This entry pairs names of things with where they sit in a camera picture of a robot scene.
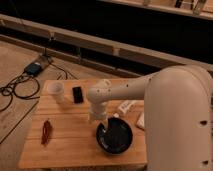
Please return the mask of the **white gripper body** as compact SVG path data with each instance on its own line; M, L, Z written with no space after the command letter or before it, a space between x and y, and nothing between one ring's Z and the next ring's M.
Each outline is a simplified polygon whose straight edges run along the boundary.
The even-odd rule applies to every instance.
M107 119L106 112L107 103L91 103L89 109L89 121L105 121Z

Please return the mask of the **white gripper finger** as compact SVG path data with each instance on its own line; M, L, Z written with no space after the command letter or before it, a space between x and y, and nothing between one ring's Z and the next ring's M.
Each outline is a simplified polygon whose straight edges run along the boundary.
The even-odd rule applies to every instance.
M103 122L101 122L103 124L103 127L104 127L104 131L108 131L109 130L109 121L108 120L105 120Z

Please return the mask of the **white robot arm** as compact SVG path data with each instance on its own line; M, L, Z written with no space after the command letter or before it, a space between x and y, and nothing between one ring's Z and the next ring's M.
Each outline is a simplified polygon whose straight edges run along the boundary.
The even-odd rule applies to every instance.
M107 121L111 100L144 102L147 171L213 171L213 77L178 65L113 85L101 80L87 92L89 119Z

